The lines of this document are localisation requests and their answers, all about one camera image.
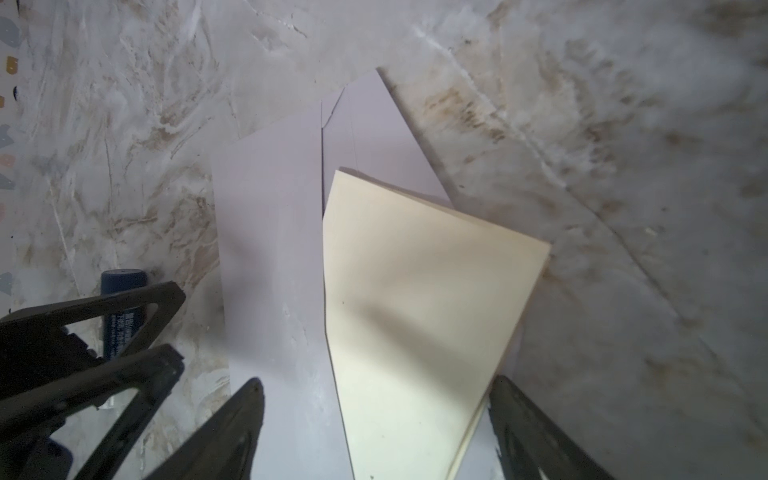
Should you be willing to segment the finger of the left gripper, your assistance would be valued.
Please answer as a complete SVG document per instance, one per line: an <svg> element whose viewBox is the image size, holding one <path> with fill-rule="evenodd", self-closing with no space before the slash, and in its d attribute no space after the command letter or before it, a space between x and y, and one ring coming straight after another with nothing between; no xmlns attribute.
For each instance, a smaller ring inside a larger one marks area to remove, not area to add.
<svg viewBox="0 0 768 480"><path fill-rule="evenodd" d="M126 390L135 394L77 477L112 479L184 371L173 347L111 360L1 402L1 442L38 434Z"/></svg>
<svg viewBox="0 0 768 480"><path fill-rule="evenodd" d="M48 384L106 362L66 327L86 320L156 305L119 352L126 357L147 350L179 311L185 293L174 282L55 304L25 308L1 319L1 382Z"/></svg>

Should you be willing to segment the beige decorated letter paper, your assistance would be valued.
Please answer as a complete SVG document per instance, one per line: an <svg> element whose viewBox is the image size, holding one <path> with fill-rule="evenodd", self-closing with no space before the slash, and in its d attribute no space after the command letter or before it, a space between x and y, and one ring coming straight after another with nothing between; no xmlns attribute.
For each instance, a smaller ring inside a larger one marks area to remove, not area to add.
<svg viewBox="0 0 768 480"><path fill-rule="evenodd" d="M358 479L452 479L547 242L338 171L326 333Z"/></svg>

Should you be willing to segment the pale lilac envelope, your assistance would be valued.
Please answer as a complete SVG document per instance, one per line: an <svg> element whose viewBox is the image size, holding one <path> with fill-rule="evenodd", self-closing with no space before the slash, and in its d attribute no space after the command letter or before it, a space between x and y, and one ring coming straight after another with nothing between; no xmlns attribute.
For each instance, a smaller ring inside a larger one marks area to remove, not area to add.
<svg viewBox="0 0 768 480"><path fill-rule="evenodd" d="M450 208L371 72L212 157L231 383L264 385L252 474L354 476L326 333L323 217L338 171Z"/></svg>

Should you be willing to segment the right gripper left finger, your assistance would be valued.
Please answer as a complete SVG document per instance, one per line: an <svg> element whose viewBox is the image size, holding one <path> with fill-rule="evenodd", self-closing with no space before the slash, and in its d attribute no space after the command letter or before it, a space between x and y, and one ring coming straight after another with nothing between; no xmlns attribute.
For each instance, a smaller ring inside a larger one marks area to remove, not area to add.
<svg viewBox="0 0 768 480"><path fill-rule="evenodd" d="M263 426L265 395L249 379L151 479L249 479Z"/></svg>

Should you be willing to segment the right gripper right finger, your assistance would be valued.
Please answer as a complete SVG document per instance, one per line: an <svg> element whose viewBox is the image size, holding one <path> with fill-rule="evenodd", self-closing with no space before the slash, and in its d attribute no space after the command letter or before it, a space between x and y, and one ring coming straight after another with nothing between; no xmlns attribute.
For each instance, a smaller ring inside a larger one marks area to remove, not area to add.
<svg viewBox="0 0 768 480"><path fill-rule="evenodd" d="M491 383L489 415L506 479L611 479L512 380Z"/></svg>

